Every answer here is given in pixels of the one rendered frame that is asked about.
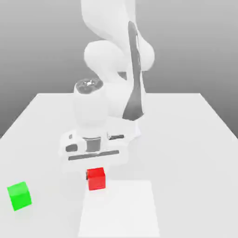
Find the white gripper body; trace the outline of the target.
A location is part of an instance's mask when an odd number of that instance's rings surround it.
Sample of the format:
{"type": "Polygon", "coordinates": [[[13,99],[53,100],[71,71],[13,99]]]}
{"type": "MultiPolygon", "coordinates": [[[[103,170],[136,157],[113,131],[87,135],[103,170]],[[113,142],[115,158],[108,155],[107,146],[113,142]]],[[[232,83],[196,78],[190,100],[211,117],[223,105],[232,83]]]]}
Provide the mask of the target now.
{"type": "Polygon", "coordinates": [[[107,171],[111,166],[118,166],[128,162],[128,145],[113,142],[112,145],[100,152],[85,154],[66,152],[63,147],[59,150],[59,158],[64,171],[85,171],[98,167],[103,167],[107,171]]]}

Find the small red cube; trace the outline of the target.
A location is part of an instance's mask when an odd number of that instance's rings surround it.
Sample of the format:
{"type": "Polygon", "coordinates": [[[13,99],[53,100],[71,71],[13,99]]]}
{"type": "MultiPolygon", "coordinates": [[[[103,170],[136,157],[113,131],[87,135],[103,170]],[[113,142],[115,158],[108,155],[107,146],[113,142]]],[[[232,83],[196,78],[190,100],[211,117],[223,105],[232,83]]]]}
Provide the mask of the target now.
{"type": "Polygon", "coordinates": [[[90,191],[106,187],[106,175],[103,167],[88,169],[86,171],[86,179],[90,191]]]}

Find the small green cube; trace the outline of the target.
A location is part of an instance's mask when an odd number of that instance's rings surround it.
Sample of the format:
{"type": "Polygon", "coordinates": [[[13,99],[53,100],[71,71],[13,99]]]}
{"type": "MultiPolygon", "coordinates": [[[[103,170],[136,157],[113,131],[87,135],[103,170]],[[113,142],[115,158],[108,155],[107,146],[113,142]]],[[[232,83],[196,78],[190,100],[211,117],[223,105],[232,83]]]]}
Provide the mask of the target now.
{"type": "Polygon", "coordinates": [[[14,211],[32,204],[32,198],[25,181],[7,187],[14,211]]]}

